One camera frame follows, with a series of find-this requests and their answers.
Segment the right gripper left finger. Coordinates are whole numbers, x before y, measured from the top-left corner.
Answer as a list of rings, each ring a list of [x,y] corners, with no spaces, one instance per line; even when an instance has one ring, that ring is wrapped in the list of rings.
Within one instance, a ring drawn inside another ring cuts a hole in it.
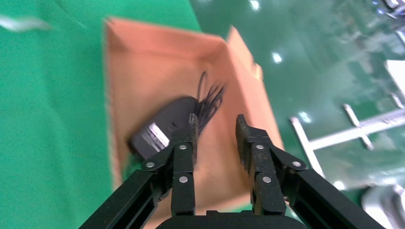
[[[194,167],[198,118],[174,133],[169,145],[135,170],[81,225],[82,229],[143,229],[159,202],[171,196],[171,217],[158,229],[177,229],[178,218],[195,216]]]

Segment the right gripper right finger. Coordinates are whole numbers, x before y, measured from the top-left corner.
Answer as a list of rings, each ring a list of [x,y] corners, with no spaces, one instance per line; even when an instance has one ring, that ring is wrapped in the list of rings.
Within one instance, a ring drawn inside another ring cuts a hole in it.
[[[267,132],[240,114],[235,129],[248,173],[253,227],[258,229],[379,229],[381,225],[314,169],[276,147]]]

